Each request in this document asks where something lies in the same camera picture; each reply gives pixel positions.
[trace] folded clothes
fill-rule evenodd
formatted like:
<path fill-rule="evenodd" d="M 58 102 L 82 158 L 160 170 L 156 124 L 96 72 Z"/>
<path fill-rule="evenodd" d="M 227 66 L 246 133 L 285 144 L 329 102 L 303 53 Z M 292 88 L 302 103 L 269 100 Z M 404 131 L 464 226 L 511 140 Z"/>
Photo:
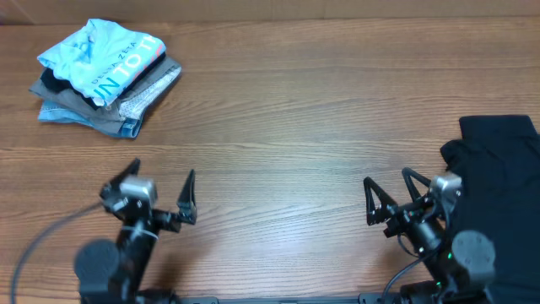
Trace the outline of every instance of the folded clothes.
<path fill-rule="evenodd" d="M 90 19 L 39 55 L 38 61 L 56 79 L 68 80 L 83 97 L 108 106 L 164 52 L 165 44 L 158 38 L 115 22 Z"/>
<path fill-rule="evenodd" d="M 30 91 L 46 100 L 38 116 L 41 122 L 76 122 L 110 136 L 136 138 L 144 112 L 172 87 L 180 72 L 180 64 L 164 56 L 152 68 L 147 68 L 116 101 L 96 110 L 73 89 L 56 92 L 45 86 L 42 79 L 38 79 Z"/>

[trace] denim jeans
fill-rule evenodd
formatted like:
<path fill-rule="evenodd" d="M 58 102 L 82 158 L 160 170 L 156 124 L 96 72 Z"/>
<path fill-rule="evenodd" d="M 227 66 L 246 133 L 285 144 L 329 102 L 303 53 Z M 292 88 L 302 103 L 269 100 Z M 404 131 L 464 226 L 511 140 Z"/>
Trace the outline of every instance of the denim jeans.
<path fill-rule="evenodd" d="M 143 125 L 143 119 L 127 118 L 121 125 L 118 133 L 109 133 L 105 130 L 101 130 L 95 126 L 92 122 L 86 120 L 74 111 L 70 111 L 62 106 L 58 105 L 54 101 L 44 100 L 41 105 L 40 115 L 37 117 L 40 122 L 57 122 L 57 123 L 80 123 L 84 126 L 94 128 L 103 134 L 116 137 L 116 138 L 136 138 L 141 126 Z"/>

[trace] folded t-shirt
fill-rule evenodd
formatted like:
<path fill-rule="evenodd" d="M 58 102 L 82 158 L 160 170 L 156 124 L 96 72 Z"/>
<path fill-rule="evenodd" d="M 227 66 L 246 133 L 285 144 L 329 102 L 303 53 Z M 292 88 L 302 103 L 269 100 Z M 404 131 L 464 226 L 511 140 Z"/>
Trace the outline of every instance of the folded t-shirt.
<path fill-rule="evenodd" d="M 106 106 L 163 52 L 165 44 L 158 38 L 90 19 L 38 61 L 52 69 L 56 79 L 68 80 L 97 106 Z"/>

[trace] wall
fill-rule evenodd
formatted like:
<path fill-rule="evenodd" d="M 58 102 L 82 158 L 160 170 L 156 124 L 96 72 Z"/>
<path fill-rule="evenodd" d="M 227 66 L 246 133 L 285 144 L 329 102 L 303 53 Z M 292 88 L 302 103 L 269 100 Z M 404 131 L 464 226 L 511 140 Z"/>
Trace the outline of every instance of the wall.
<path fill-rule="evenodd" d="M 537 0 L 0 0 L 6 24 L 540 15 Z"/>

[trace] black cable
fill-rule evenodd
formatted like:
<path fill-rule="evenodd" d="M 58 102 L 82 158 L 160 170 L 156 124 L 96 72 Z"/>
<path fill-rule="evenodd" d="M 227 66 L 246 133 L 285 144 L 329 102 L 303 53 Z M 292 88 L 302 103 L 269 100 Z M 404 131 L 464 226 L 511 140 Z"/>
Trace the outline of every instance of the black cable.
<path fill-rule="evenodd" d="M 10 289 L 10 298 L 11 303 L 16 304 L 15 296 L 17 295 L 17 283 L 19 281 L 19 276 L 21 271 L 23 270 L 24 264 L 32 255 L 34 250 L 40 245 L 40 243 L 48 237 L 52 232 L 56 231 L 59 228 L 62 228 L 62 226 L 66 225 L 72 220 L 75 220 L 81 216 L 85 216 L 91 211 L 98 209 L 101 206 L 101 203 L 90 205 L 89 207 L 86 207 L 85 209 L 82 209 L 80 211 L 77 211 L 71 215 L 66 216 L 65 218 L 62 218 L 60 220 L 57 220 L 56 222 L 49 225 L 45 230 L 43 230 L 30 244 L 29 246 L 24 250 L 23 254 L 20 256 L 19 261 L 17 262 L 17 266 L 15 267 L 15 270 L 13 272 L 13 277 L 11 279 L 11 289 Z"/>
<path fill-rule="evenodd" d="M 397 243 L 399 244 L 399 246 L 403 249 L 403 251 L 404 251 L 406 254 L 410 255 L 411 257 L 420 258 L 420 257 L 417 256 L 416 254 L 410 252 L 410 251 L 405 247 L 405 245 L 403 245 L 403 242 L 402 242 L 402 234 L 401 234 L 401 233 L 397 235 Z"/>
<path fill-rule="evenodd" d="M 423 257 L 421 257 L 421 258 L 417 259 L 416 261 L 410 263 L 409 265 L 407 265 L 407 267 L 405 267 L 404 269 L 401 269 L 396 275 L 394 275 L 394 277 L 391 278 L 391 280 L 388 282 L 388 284 L 386 284 L 386 287 L 385 287 L 384 291 L 382 291 L 381 303 L 385 304 L 386 296 L 388 295 L 388 291 L 390 290 L 392 285 L 394 283 L 396 283 L 396 281 L 399 279 L 399 277 L 401 277 L 403 274 L 408 272 L 414 266 L 422 263 L 423 261 L 427 260 L 428 258 L 431 258 L 434 255 L 434 253 L 437 253 L 438 250 L 439 250 L 439 248 L 437 248 L 433 252 L 430 252 L 430 253 L 424 255 Z"/>

